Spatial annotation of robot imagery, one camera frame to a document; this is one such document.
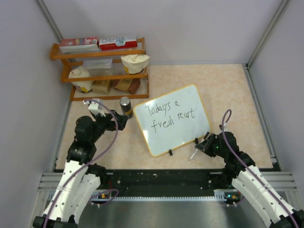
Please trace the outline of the yellow framed whiteboard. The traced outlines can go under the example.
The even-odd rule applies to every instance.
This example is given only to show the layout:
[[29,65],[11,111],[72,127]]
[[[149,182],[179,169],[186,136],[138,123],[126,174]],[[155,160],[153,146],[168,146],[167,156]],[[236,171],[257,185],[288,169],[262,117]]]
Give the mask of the yellow framed whiteboard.
[[138,104],[133,114],[152,157],[173,151],[211,131],[195,84]]

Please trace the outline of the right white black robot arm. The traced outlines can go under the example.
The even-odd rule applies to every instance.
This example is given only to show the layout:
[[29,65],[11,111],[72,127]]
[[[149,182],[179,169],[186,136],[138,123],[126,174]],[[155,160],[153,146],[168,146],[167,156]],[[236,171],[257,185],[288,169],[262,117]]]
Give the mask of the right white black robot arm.
[[252,158],[239,149],[233,133],[225,131],[204,137],[195,148],[210,157],[221,157],[225,167],[221,180],[237,189],[251,204],[268,228],[302,228],[304,211],[296,210],[269,184]]

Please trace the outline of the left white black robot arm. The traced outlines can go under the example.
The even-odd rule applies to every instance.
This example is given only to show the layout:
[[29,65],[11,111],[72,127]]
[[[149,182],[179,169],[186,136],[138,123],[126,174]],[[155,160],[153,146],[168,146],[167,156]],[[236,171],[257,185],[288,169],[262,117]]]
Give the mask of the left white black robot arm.
[[92,194],[107,185],[105,167],[92,164],[95,143],[105,131],[122,131],[128,116],[115,110],[97,111],[76,121],[75,136],[68,149],[65,168],[51,202],[41,216],[33,220],[35,228],[76,228]]

